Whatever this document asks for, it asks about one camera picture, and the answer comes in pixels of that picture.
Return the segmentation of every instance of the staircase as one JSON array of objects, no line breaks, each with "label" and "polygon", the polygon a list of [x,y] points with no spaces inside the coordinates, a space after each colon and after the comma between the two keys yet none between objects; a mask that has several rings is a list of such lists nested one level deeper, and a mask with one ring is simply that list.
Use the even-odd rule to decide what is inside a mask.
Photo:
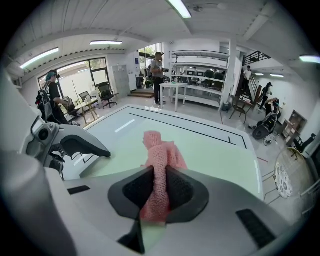
[{"label": "staircase", "polygon": [[244,79],[244,74],[243,74],[243,70],[241,70],[239,86],[238,86],[238,90],[236,91],[236,95],[237,96],[241,96],[241,95],[247,96],[247,98],[249,98],[251,100],[251,103],[255,105],[257,103],[257,100],[258,100],[260,94],[261,94],[262,87],[261,87],[261,85],[257,86],[256,80],[252,76],[250,78],[248,87],[246,88],[245,91],[243,91],[242,90],[243,79]]},{"label": "staircase", "polygon": [[153,90],[148,89],[140,89],[140,90],[134,90],[131,92],[131,94],[128,95],[128,97],[139,97],[139,98],[153,98],[154,97]]}]

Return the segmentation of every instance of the backpack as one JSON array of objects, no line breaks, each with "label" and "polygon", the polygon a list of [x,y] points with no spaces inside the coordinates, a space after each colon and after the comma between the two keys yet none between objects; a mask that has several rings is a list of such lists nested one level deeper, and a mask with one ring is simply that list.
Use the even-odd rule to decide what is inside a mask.
[{"label": "backpack", "polygon": [[54,102],[52,103],[49,97],[49,84],[50,82],[47,81],[42,87],[42,89],[38,91],[38,96],[36,97],[35,102],[38,105],[37,108],[42,113],[42,119],[46,122],[48,121],[48,118],[53,115],[54,108]]}]

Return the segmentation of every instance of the window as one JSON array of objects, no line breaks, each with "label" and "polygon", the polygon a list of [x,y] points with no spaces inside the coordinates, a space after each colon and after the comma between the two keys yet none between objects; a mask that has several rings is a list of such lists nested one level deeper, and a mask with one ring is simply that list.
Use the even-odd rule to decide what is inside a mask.
[{"label": "window", "polygon": [[[95,85],[108,82],[108,70],[105,58],[88,59],[57,69],[60,78],[56,80],[61,97],[69,97],[73,103],[82,101],[79,94],[92,92]],[[38,79],[42,88],[46,84],[46,76]]]},{"label": "window", "polygon": [[98,69],[106,69],[106,59],[105,58],[97,58],[90,60],[91,70],[98,70]]}]

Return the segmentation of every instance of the tiled floor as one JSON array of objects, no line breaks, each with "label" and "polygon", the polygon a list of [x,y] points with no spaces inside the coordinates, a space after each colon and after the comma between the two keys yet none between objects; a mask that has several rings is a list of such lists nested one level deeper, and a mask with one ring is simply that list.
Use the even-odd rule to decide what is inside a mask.
[{"label": "tiled floor", "polygon": [[[159,108],[159,106],[154,103],[153,98],[146,99],[139,97],[126,97],[122,99],[116,99],[115,101],[118,103],[118,105],[113,105],[111,108],[107,106],[104,109],[97,109],[96,113],[100,117],[103,117],[106,114],[113,112],[127,104]],[[174,111],[175,104],[170,103],[167,100],[167,103],[164,105],[164,109],[167,111]],[[264,112],[259,113],[255,108],[248,113],[246,124],[244,125],[245,117],[244,115],[239,117],[238,112],[236,112],[232,119],[230,119],[232,114],[231,111],[229,113],[223,111],[219,112],[217,108],[189,101],[183,105],[181,100],[178,103],[178,112],[233,127],[248,134],[252,133],[252,130],[248,129],[248,125],[256,124],[265,116]],[[92,121],[92,116],[90,114],[87,114],[86,116],[89,121]],[[82,127],[84,126],[84,120],[82,117],[78,118],[77,122],[79,122]],[[274,170],[277,156],[282,149],[285,148],[285,142],[282,140],[282,138],[277,137],[277,142],[273,140],[271,145],[265,146],[263,140],[255,140],[252,136],[251,141],[258,157],[262,180],[265,180],[273,175],[271,172]],[[272,177],[263,182],[263,191],[265,194],[274,190],[275,188],[276,185]],[[268,204],[278,196],[279,193],[277,190],[275,190],[266,196],[265,202]],[[270,206],[273,207],[280,215],[282,215],[283,218],[286,219],[290,224],[293,224],[300,219],[302,212],[306,209],[304,200],[299,196],[291,196],[287,199],[280,197],[273,201]]]}]

